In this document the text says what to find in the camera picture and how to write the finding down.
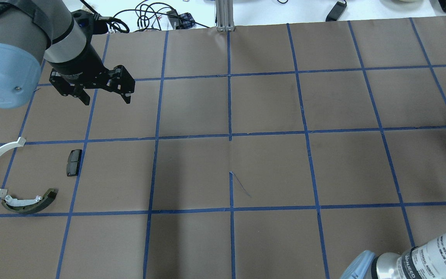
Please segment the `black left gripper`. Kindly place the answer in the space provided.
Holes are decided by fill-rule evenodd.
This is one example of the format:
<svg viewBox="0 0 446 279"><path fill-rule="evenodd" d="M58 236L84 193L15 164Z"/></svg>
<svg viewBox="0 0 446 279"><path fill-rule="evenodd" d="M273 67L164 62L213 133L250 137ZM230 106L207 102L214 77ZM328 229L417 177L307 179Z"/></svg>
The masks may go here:
<svg viewBox="0 0 446 279"><path fill-rule="evenodd" d="M107 69L99 62L84 62L78 65L78 72L64 74L53 65L48 81L62 96L77 97L85 106L90 104L90 96L85 90L105 90L114 92L126 104L131 103L131 95L135 92L135 80L123 65Z"/></svg>

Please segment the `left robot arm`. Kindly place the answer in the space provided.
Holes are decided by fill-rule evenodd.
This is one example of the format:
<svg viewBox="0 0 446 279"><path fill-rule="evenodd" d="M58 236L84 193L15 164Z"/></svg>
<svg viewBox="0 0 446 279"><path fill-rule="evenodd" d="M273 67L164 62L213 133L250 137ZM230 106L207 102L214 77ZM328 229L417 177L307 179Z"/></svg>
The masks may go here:
<svg viewBox="0 0 446 279"><path fill-rule="evenodd" d="M30 101L44 61L60 95L89 105L86 90L105 90L129 104L134 78L123 65L106 68L91 44L115 24L122 21L92 9L69 11L62 0L0 0L0 108Z"/></svg>

